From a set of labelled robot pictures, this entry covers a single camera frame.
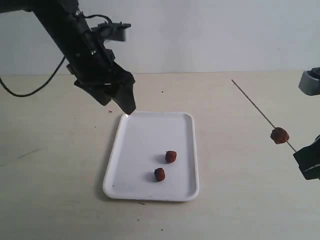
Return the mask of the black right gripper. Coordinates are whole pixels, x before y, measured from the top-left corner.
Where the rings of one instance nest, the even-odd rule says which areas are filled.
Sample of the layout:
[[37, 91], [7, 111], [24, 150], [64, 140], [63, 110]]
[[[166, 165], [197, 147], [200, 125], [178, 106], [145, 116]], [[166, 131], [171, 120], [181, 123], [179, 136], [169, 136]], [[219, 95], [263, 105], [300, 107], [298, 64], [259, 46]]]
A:
[[306, 180], [320, 179], [320, 136], [311, 145], [293, 154], [298, 168]]

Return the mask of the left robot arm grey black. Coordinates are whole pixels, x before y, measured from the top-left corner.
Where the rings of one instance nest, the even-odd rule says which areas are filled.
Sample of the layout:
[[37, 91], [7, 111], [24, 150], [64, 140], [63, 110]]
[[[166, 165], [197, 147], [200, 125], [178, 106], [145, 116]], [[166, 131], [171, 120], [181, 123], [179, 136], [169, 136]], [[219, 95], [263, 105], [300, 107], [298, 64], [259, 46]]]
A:
[[113, 22], [89, 27], [77, 0], [2, 0], [1, 13], [32, 12], [68, 60], [66, 66], [76, 77], [74, 85], [106, 106], [114, 101], [130, 115], [136, 109], [133, 93], [135, 79], [115, 62], [115, 55], [104, 45], [106, 40], [125, 42], [129, 23]]

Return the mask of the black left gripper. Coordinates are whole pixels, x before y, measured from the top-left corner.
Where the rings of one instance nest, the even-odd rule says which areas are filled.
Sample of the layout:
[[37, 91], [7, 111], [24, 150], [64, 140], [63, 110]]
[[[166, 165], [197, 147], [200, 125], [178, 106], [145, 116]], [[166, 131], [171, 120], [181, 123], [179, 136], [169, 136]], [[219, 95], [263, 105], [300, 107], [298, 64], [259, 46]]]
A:
[[89, 28], [83, 16], [62, 17], [63, 54], [78, 84], [101, 104], [113, 100], [125, 114], [136, 110], [133, 75], [116, 63], [115, 54]]

